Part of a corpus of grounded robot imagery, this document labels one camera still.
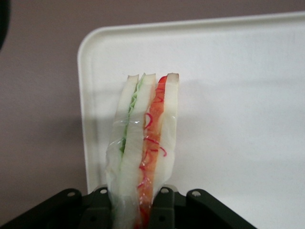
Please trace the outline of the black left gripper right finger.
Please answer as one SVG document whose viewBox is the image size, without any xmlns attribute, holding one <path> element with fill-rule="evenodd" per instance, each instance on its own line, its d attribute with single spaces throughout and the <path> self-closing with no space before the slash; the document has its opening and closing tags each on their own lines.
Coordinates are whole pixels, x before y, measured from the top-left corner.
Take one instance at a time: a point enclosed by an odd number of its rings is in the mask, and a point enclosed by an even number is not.
<svg viewBox="0 0 305 229">
<path fill-rule="evenodd" d="M 160 189 L 151 208 L 150 229 L 175 228 L 174 202 L 177 191 L 178 189 L 173 185 L 165 185 Z"/>
</svg>

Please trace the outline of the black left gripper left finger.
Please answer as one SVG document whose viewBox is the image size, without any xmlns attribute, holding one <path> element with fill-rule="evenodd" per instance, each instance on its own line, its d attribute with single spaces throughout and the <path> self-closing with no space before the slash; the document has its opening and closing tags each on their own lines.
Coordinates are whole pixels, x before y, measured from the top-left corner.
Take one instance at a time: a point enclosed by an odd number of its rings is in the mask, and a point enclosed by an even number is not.
<svg viewBox="0 0 305 229">
<path fill-rule="evenodd" d="M 112 228 L 112 204 L 107 187 L 100 187 L 94 191 L 92 203 L 87 211 L 90 229 Z"/>
</svg>

